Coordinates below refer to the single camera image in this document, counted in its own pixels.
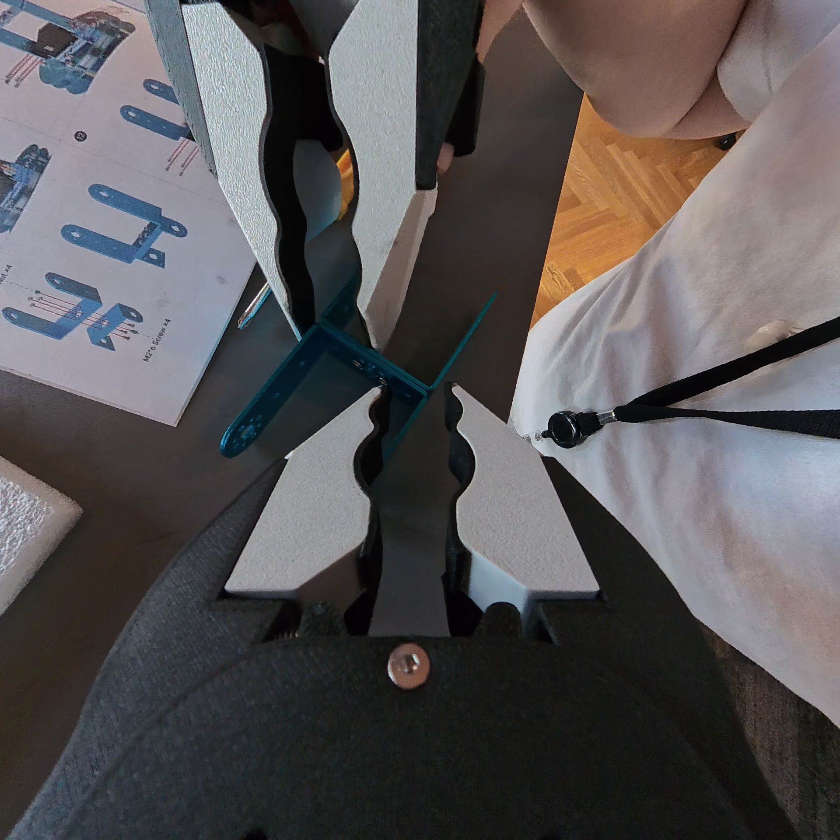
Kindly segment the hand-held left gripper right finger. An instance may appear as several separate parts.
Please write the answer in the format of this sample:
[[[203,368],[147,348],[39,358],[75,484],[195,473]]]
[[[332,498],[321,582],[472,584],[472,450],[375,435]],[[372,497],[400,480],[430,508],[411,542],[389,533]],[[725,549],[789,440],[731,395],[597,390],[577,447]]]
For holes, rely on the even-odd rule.
[[[443,575],[448,614],[507,603],[595,599],[601,588],[539,452],[460,385],[447,383],[449,504]]]

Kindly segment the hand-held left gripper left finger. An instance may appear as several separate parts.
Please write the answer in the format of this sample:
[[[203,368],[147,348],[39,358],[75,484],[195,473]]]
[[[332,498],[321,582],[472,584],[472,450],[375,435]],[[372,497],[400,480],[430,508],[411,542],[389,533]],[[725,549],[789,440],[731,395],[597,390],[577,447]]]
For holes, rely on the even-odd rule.
[[[225,584],[229,595],[357,601],[382,574],[371,484],[382,472],[384,387],[297,446]]]

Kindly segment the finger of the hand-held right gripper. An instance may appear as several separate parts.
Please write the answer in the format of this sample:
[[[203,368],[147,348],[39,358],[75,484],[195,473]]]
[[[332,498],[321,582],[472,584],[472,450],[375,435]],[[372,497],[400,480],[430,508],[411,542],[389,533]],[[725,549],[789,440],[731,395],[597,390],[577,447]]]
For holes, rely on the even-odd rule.
[[[361,1],[329,52],[332,105],[353,156],[356,302],[375,349],[393,335],[438,194],[416,183],[417,29],[418,2]]]
[[[308,330],[292,312],[279,266],[281,224],[266,185],[270,121],[265,42],[259,28],[220,3],[181,6],[218,183],[297,340]]]

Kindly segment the blue metal bracket assembly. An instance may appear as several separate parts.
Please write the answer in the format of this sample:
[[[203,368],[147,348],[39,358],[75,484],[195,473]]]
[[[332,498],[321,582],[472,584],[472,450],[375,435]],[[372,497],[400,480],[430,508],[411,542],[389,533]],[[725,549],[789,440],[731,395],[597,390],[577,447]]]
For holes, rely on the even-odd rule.
[[[302,438],[363,394],[382,387],[391,400],[382,441],[383,456],[390,458],[497,297],[490,297],[433,383],[426,384],[355,337],[350,330],[356,320],[354,293],[354,282],[350,282],[231,423],[220,444],[222,455],[243,454],[279,414],[286,419],[299,417],[294,424],[299,427],[296,435]]]

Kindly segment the person's right forearm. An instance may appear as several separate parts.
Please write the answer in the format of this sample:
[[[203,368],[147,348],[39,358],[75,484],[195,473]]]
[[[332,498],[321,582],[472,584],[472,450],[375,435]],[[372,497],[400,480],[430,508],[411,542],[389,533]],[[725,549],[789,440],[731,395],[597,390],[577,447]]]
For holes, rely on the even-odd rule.
[[[534,30],[597,114],[638,138],[699,140],[745,130],[718,62],[739,24],[739,1],[488,1],[476,53],[524,9]]]

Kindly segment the dark desk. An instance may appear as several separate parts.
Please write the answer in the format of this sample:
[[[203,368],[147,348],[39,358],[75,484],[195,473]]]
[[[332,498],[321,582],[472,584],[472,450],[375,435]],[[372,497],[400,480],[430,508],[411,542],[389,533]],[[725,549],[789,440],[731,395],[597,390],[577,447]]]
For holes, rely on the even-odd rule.
[[[497,298],[448,378],[506,421],[581,100],[520,14],[486,59],[476,152],[442,177],[386,356],[431,382]],[[150,419],[2,373],[2,455],[84,513],[2,616],[2,838],[47,781],[108,652],[153,583],[205,526],[358,385],[313,373],[257,440],[223,432],[291,349],[278,306],[227,328],[183,419]]]

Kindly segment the thin silver metal tool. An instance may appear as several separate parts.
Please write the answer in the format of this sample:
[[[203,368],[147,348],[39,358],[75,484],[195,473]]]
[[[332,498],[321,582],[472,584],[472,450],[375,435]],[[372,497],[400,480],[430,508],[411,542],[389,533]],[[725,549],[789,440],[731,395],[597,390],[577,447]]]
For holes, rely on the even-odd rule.
[[[271,297],[272,289],[269,282],[264,283],[255,298],[247,305],[237,322],[237,329],[243,330],[252,322],[259,309]]]

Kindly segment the white instruction sheet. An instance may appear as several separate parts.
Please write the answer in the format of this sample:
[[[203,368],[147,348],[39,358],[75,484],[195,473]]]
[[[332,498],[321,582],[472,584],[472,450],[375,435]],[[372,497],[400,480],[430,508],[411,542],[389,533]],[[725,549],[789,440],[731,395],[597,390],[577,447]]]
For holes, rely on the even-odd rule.
[[[255,260],[142,2],[2,2],[2,369],[175,426]]]

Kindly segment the white foam block with hole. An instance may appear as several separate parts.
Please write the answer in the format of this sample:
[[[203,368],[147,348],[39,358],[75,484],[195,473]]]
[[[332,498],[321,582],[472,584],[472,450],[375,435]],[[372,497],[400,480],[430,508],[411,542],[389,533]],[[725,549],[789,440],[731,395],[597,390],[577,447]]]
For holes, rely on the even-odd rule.
[[[1,459],[1,613],[74,528],[82,508]]]

